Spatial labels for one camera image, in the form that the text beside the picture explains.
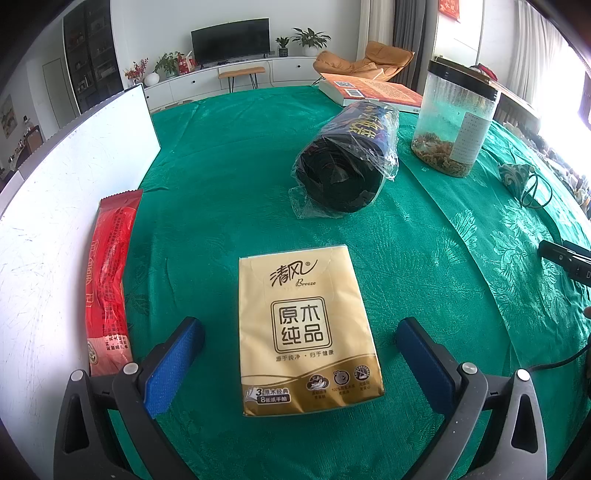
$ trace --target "wall picture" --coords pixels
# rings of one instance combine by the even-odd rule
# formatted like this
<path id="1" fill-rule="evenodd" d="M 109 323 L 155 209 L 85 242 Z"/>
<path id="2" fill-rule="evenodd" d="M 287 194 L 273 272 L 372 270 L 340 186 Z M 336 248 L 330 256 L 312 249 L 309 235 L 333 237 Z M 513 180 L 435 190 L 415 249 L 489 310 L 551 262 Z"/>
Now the wall picture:
<path id="1" fill-rule="evenodd" d="M 14 108 L 12 107 L 12 97 L 8 95 L 2 104 L 2 129 L 6 138 L 10 136 L 12 131 L 17 127 L 17 117 L 14 115 Z"/>
<path id="2" fill-rule="evenodd" d="M 439 11 L 457 20 L 460 18 L 460 0 L 439 0 Z"/>

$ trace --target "black garbage bag roll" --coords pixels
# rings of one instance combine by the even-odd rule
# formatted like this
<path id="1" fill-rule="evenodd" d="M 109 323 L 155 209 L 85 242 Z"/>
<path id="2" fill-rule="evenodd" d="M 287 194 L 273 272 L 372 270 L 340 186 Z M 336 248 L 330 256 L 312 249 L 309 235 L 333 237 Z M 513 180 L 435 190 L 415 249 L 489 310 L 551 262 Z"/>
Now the black garbage bag roll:
<path id="1" fill-rule="evenodd" d="M 398 172 L 397 134 L 395 108 L 368 100 L 352 103 L 301 152 L 294 176 L 323 207 L 356 212 Z"/>

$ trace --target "blue gripper pad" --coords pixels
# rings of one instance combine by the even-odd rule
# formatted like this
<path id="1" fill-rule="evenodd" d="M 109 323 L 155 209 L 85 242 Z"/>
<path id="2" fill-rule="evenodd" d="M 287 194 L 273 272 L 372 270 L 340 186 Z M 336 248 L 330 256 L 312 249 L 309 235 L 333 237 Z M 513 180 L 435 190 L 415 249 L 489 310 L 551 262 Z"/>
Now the blue gripper pad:
<path id="1" fill-rule="evenodd" d="M 152 418 L 168 410 L 187 370 L 203 348 L 204 340 L 202 323 L 193 319 L 146 381 L 144 406 Z"/>
<path id="2" fill-rule="evenodd" d="M 454 383 L 408 319 L 398 324 L 396 346 L 413 372 L 433 411 L 446 417 L 452 414 L 456 407 Z"/>

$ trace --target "plastic wrap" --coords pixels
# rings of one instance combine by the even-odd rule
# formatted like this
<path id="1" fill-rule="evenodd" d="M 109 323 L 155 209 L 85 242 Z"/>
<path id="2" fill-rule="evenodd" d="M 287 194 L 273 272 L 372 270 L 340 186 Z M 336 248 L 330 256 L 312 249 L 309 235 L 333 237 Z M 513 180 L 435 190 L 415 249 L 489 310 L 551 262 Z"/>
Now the plastic wrap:
<path id="1" fill-rule="evenodd" d="M 362 100 L 345 107 L 298 155 L 289 192 L 298 218 L 339 218 L 378 196 L 398 173 L 398 110 Z"/>

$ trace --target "white cabinet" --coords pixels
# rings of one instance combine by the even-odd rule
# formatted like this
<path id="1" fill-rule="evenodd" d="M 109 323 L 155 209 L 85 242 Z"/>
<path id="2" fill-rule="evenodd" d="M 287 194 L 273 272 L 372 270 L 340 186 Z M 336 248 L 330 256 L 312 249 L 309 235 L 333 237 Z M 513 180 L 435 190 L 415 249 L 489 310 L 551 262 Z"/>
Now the white cabinet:
<path id="1" fill-rule="evenodd" d="M 217 78 L 217 69 L 198 70 L 172 79 L 168 83 L 175 102 L 222 89 L 222 84 Z"/>
<path id="2" fill-rule="evenodd" d="M 320 76 L 312 68 L 313 57 L 287 57 L 264 60 L 244 60 L 215 66 L 180 77 L 164 80 L 144 90 L 148 108 L 153 111 L 165 105 L 183 100 L 200 100 L 202 98 L 228 92 L 228 81 L 220 80 L 220 73 L 232 70 L 244 70 L 253 67 L 264 67 L 265 73 L 257 73 L 259 88 L 270 86 L 310 85 Z M 252 89 L 248 75 L 234 78 L 234 91 Z"/>
<path id="3" fill-rule="evenodd" d="M 292 82 L 294 80 L 314 81 L 320 77 L 313 68 L 314 57 L 273 59 L 273 82 Z"/>
<path id="4" fill-rule="evenodd" d="M 144 90 L 148 110 L 154 110 L 163 105 L 173 102 L 173 94 L 170 92 L 170 82 L 154 85 Z"/>

